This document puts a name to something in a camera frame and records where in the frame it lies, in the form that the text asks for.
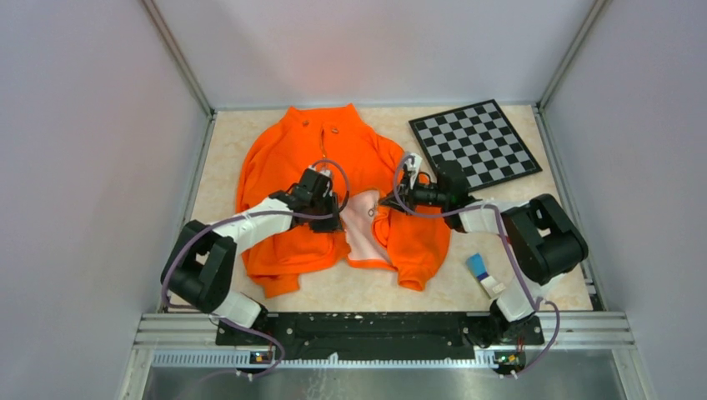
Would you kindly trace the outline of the orange zip-up jacket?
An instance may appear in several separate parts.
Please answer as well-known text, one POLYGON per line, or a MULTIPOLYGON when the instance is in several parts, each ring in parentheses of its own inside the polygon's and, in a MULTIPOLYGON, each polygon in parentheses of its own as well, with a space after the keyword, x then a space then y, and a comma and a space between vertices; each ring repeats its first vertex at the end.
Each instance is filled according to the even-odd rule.
POLYGON ((268 298, 292 293, 299 277, 346 261, 354 268, 396 274, 399 286, 421 291, 442 267, 450 229, 431 207, 413 216, 381 207, 390 194, 403 149, 377 134, 352 105, 301 110, 291 107, 249 149, 241 168, 236 208, 254 207, 297 182, 320 159, 335 163, 335 192, 348 198, 343 230, 315 233, 296 227, 243 253, 248 276, 268 298))

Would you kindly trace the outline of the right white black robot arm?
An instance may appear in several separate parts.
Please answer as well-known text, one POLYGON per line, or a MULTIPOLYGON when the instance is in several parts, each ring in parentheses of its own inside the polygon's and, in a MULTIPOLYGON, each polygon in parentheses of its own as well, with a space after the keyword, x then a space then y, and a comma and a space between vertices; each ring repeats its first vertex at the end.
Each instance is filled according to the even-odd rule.
POLYGON ((499 343, 511 343, 546 303, 553 285, 588 257, 587 242, 550 194, 527 202, 482 201, 472 195, 458 162, 443 162, 432 182, 421 182, 420 166, 418 154, 404 154, 393 190, 379 204, 408 215, 416 215, 419 206, 437 208, 434 218, 454 231, 500 238, 514 279, 491 303, 489 333, 499 343))

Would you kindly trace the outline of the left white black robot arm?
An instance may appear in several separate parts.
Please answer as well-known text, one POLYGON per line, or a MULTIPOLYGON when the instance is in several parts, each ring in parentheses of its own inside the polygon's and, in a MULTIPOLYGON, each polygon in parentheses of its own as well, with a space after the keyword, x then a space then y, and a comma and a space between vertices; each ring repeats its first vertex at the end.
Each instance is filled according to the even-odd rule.
POLYGON ((267 238, 307 225, 316 233, 341 229, 330 171, 308 167, 298 182, 256 206, 222 221, 188 222, 161 274, 162 294, 175 294, 191 308, 235 326, 247 344, 264 340, 266 308, 232 290, 236 258, 267 238))

